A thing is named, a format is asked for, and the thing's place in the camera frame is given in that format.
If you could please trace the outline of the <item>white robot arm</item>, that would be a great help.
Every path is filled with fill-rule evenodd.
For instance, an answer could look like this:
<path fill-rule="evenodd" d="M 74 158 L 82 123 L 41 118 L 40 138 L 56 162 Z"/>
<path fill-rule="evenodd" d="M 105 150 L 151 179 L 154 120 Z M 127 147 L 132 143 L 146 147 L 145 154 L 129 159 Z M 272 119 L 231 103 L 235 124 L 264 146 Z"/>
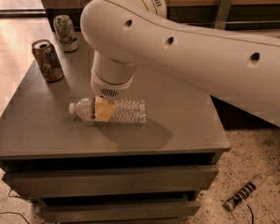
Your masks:
<path fill-rule="evenodd" d="M 280 38 L 189 26 L 166 18 L 164 0 L 92 0 L 80 17 L 94 50 L 91 88 L 109 100 L 152 65 L 280 127 Z"/>

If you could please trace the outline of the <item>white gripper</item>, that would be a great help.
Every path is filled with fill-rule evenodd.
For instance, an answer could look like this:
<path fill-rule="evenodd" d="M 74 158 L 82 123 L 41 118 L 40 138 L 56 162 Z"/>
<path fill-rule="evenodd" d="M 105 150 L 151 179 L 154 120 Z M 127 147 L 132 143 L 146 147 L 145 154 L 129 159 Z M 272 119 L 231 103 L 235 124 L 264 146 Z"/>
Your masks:
<path fill-rule="evenodd" d="M 115 112 L 116 104 L 109 100 L 121 99 L 131 87 L 132 82 L 133 80 L 130 79 L 122 84 L 111 84 L 103 81 L 96 73 L 91 73 L 91 89 L 97 95 L 94 102 L 96 121 L 108 122 L 110 120 Z"/>

